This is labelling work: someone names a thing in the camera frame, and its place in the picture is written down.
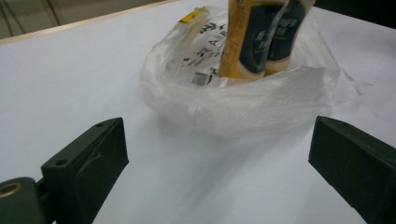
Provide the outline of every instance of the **barcode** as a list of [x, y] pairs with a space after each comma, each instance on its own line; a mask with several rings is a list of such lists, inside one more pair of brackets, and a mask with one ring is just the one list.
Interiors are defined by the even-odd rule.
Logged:
[[195, 77], [192, 80], [192, 83], [194, 83], [197, 86], [204, 86], [207, 83], [210, 82], [210, 75], [207, 75], [205, 73], [195, 73]]

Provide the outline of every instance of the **tube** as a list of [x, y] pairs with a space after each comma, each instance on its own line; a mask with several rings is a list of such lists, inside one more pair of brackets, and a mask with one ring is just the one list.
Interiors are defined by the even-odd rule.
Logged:
[[264, 76], [271, 40], [289, 0], [230, 0], [229, 28], [219, 76]]

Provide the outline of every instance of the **clear plastic bag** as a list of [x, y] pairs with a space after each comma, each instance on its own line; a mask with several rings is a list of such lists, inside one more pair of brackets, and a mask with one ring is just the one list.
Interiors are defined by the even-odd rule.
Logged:
[[[206, 7], [153, 47], [138, 90], [146, 105], [184, 127], [234, 137], [290, 129], [358, 94], [352, 83], [337, 90], [343, 73], [312, 12], [301, 27], [287, 72], [251, 83], [217, 77], [220, 56], [214, 55], [222, 51], [227, 20], [227, 10]], [[209, 40], [216, 40], [216, 46]]]

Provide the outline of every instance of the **label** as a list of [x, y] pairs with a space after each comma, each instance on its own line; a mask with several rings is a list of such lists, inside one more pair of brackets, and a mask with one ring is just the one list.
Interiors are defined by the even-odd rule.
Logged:
[[[186, 86], [191, 83], [196, 86], [209, 86], [218, 74], [228, 30], [227, 12], [221, 13], [224, 16], [202, 20], [205, 23], [190, 37], [191, 43], [181, 55], [180, 74], [183, 76], [177, 79], [177, 83]], [[194, 17], [190, 14], [188, 18], [192, 20]]]
[[205, 7], [201, 7], [201, 8], [196, 8], [194, 11], [192, 11], [189, 15], [183, 17], [180, 22], [183, 23], [188, 23], [190, 21], [192, 21], [195, 17], [199, 16], [199, 14], [201, 14], [201, 11], [206, 11]]
[[268, 54], [268, 60], [278, 61], [290, 56], [294, 37], [305, 17], [305, 10], [300, 1], [290, 0], [285, 13], [276, 27], [276, 32]]
[[299, 28], [314, 0], [290, 0], [276, 27], [268, 53], [265, 75], [286, 71]]
[[261, 75], [271, 45], [271, 30], [282, 6], [252, 7], [239, 61], [253, 74]]

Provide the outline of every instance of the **white table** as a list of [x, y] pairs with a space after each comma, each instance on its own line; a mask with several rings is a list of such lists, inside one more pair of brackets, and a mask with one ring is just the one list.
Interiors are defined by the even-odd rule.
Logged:
[[[38, 180], [40, 166], [93, 124], [123, 117], [131, 162], [94, 223], [364, 223], [307, 161], [314, 118], [284, 136], [226, 140], [139, 102], [146, 54], [200, 6], [227, 1], [180, 0], [3, 42], [0, 182]], [[314, 10], [341, 67], [373, 84], [331, 117], [396, 147], [396, 31]]]

